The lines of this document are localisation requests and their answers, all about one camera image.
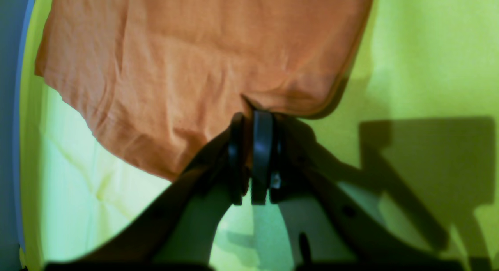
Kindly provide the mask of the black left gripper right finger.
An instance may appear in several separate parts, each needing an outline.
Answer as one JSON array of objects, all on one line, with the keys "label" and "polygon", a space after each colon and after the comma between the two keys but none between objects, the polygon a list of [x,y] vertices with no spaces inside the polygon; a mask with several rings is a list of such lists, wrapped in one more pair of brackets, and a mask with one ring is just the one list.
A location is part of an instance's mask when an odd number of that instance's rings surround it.
[{"label": "black left gripper right finger", "polygon": [[277,205],[296,271],[462,271],[404,244],[319,170],[290,120],[253,113],[251,201]]}]

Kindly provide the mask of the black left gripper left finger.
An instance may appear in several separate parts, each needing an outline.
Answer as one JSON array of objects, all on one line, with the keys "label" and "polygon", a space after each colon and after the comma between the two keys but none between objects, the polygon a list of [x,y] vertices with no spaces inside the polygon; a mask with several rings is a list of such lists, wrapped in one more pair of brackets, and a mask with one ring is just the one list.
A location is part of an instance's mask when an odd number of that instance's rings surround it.
[{"label": "black left gripper left finger", "polygon": [[205,145],[180,177],[122,232],[96,250],[47,271],[209,271],[214,234],[248,191],[245,117]]}]

